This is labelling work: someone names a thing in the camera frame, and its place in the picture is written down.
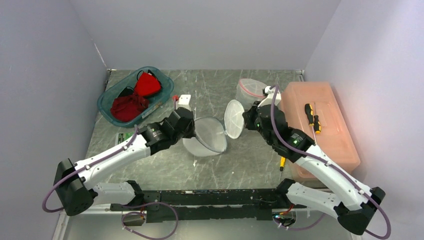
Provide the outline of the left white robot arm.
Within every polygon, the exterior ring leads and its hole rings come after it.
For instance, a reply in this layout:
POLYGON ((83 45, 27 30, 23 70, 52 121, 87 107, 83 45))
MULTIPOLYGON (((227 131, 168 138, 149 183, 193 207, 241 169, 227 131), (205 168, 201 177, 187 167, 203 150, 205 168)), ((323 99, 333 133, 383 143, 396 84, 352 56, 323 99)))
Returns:
POLYGON ((178 107, 160 122, 135 127, 124 142, 93 157, 75 163, 61 161, 56 168, 53 189, 68 216, 76 216, 92 205, 120 204, 131 210, 144 203, 144 193, 134 180, 102 183, 114 171, 135 161, 167 150, 180 139, 195 136, 195 120, 191 110, 178 107))

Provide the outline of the dark red bra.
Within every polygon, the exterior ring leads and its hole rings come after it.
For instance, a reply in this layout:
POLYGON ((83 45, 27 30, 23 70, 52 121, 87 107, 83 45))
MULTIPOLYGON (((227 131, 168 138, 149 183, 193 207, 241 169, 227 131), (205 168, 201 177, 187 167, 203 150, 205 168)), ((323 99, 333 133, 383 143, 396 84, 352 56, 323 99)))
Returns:
POLYGON ((130 122, 143 113, 149 107, 150 101, 137 94, 117 97, 110 108, 111 115, 121 121, 130 122))

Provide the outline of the black bra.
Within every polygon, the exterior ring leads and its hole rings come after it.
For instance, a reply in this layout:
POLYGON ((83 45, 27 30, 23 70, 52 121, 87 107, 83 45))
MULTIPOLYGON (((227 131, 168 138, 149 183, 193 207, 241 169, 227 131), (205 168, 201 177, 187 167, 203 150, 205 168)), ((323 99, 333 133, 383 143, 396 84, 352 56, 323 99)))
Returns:
POLYGON ((124 89, 120 92, 120 94, 118 95, 118 97, 119 97, 119 98, 122 98, 122 97, 132 96, 132 95, 134 95, 134 94, 135 94, 135 90, 134 90, 132 87, 127 86, 126 88, 124 88, 124 89))

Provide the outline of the blue-trimmed white mesh laundry bag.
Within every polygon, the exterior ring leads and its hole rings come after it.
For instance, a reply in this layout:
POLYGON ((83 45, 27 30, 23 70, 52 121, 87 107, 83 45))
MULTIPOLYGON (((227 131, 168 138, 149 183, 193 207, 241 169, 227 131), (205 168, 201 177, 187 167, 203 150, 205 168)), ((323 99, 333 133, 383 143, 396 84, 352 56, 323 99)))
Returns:
POLYGON ((200 117, 194 121, 195 136, 184 138, 183 146, 195 157, 220 155, 227 150, 228 138, 237 139, 244 129, 243 105, 233 99, 225 109, 223 121, 215 117, 200 117))

